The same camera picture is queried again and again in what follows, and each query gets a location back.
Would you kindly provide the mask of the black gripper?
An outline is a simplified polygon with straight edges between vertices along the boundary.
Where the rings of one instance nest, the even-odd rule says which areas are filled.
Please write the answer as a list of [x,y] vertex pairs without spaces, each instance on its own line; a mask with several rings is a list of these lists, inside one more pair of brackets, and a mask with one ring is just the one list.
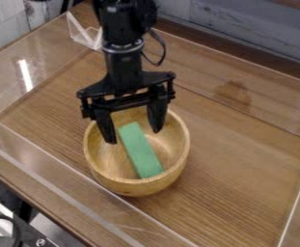
[[174,98],[168,71],[145,71],[141,67],[141,51],[104,53],[106,73],[90,86],[80,89],[81,115],[94,119],[104,141],[116,144],[110,113],[137,106],[146,106],[152,131],[158,133],[165,123],[168,104]]

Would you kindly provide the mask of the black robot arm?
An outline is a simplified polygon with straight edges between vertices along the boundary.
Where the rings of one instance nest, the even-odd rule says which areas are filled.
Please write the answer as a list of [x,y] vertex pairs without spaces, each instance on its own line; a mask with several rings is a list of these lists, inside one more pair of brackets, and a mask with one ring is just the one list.
[[102,31],[101,49],[106,73],[76,93],[81,114],[96,122],[106,143],[114,144],[116,132],[110,114],[138,106],[146,107],[146,118],[154,132],[164,127],[169,101],[174,98],[170,71],[145,71],[141,62],[144,35],[157,41],[152,26],[157,20],[153,0],[92,0]]

